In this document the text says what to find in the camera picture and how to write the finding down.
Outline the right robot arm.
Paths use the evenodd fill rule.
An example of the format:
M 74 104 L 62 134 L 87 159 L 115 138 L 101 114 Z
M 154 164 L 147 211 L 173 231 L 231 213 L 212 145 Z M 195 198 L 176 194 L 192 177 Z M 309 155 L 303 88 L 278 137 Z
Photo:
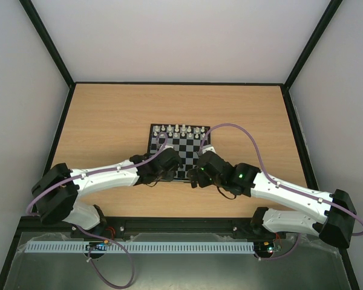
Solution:
M 211 150 L 199 157 L 187 176 L 193 188 L 214 185 L 234 196 L 267 199 L 290 209 L 258 209 L 252 221 L 252 231 L 257 236 L 270 232 L 304 233 L 317 236 L 333 247 L 350 246 L 356 210 L 343 190 L 320 192 L 284 182 L 266 176 L 250 164 L 233 166 Z

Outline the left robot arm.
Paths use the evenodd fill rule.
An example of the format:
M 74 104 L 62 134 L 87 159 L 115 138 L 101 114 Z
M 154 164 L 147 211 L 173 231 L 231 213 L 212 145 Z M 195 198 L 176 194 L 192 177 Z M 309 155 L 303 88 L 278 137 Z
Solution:
M 120 163 L 93 169 L 69 169 L 65 163 L 53 166 L 32 188 L 33 201 L 43 225 L 66 222 L 78 230 L 100 236 L 107 222 L 98 205 L 88 205 L 81 198 L 115 187 L 150 185 L 161 179 L 173 180 L 182 159 L 171 146 L 153 156 L 134 155 Z

